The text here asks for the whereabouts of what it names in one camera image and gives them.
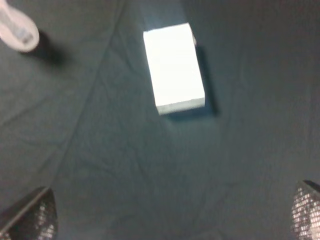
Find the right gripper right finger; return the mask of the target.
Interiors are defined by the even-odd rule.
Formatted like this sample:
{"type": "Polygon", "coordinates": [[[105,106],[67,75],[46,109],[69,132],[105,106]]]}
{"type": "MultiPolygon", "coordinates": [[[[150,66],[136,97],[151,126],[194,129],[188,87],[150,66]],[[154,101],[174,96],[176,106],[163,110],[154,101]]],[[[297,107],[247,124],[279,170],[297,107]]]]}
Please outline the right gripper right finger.
{"type": "Polygon", "coordinates": [[[291,230],[297,240],[320,239],[320,185],[299,181],[291,207],[291,230]]]}

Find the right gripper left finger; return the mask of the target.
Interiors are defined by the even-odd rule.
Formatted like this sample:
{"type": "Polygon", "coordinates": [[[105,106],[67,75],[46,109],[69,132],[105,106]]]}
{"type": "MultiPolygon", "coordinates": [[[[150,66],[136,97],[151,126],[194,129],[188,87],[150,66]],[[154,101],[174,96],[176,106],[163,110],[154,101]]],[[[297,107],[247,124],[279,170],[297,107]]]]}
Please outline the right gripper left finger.
{"type": "Polygon", "coordinates": [[[38,187],[0,213],[2,240],[55,240],[58,216],[54,192],[38,187]]]}

